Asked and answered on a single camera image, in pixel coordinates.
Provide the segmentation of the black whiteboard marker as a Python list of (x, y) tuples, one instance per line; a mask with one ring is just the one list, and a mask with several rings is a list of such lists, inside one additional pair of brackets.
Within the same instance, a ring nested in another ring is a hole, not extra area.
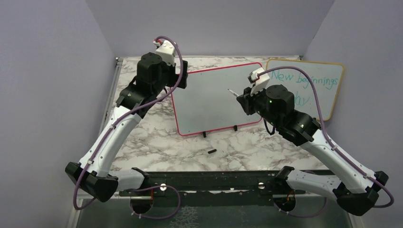
[(239, 96), (239, 94), (237, 94), (235, 91), (233, 91), (233, 90), (231, 90), (231, 89), (228, 89), (228, 91), (229, 91), (232, 95), (234, 95), (235, 97), (238, 97), (238, 96)]

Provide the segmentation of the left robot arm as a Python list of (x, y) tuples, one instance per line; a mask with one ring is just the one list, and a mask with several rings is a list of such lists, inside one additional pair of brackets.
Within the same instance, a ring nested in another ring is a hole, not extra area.
[(137, 63), (136, 75), (119, 93), (115, 108), (104, 129), (88, 152), (78, 161), (69, 162), (65, 172), (72, 180), (73, 204), (76, 209), (79, 190), (94, 200), (108, 201), (115, 192), (132, 189), (138, 195), (149, 190), (149, 181), (137, 170), (111, 172), (112, 163), (131, 131), (143, 120), (150, 108), (175, 89), (185, 89), (188, 62), (179, 57), (176, 72), (173, 54), (147, 53)]

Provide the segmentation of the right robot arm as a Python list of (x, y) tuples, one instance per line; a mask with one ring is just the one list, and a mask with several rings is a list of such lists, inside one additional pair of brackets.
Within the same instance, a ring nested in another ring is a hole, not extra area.
[(294, 108), (294, 94), (283, 85), (272, 85), (256, 94), (247, 87), (236, 97), (247, 115), (258, 114), (284, 139), (318, 158), (333, 175), (310, 174), (285, 166), (275, 176), (274, 187), (280, 193), (302, 190), (334, 200), (346, 212), (362, 216), (378, 208), (379, 191), (389, 177), (372, 171), (354, 160), (325, 136), (321, 124)]

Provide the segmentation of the red framed whiteboard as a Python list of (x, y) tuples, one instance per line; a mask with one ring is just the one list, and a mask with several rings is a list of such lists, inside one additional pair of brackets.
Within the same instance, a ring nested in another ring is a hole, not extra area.
[(171, 94), (178, 134), (236, 131), (241, 126), (260, 122), (259, 115), (244, 113), (233, 92), (240, 95), (249, 86), (250, 72), (261, 66), (253, 62), (189, 72), (187, 87), (177, 88)]

